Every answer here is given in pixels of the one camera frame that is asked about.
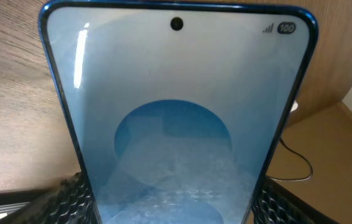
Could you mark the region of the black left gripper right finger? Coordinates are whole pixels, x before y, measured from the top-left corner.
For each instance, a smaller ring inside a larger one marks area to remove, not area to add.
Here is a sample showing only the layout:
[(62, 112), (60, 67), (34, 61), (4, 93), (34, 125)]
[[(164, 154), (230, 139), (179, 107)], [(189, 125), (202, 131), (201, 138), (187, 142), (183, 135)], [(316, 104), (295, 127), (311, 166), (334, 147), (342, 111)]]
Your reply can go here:
[(269, 177), (261, 185), (252, 212), (255, 224), (337, 224)]

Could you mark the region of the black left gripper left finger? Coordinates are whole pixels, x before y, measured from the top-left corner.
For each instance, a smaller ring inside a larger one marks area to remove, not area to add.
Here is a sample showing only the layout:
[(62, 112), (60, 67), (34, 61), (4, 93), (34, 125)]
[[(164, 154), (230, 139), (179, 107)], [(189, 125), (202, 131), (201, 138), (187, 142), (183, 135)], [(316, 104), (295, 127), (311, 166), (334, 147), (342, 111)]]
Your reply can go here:
[(92, 224), (97, 223), (92, 192), (81, 172), (0, 219), (0, 224)]

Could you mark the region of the blue Samsung Galaxy smartphone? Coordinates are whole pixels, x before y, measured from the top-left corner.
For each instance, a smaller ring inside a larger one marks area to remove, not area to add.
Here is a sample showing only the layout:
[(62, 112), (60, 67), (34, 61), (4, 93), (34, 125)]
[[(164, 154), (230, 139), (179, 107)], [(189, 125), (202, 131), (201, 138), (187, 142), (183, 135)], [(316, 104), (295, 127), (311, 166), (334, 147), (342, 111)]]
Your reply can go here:
[(39, 35), (100, 223), (244, 223), (318, 39), (278, 4), (49, 1)]

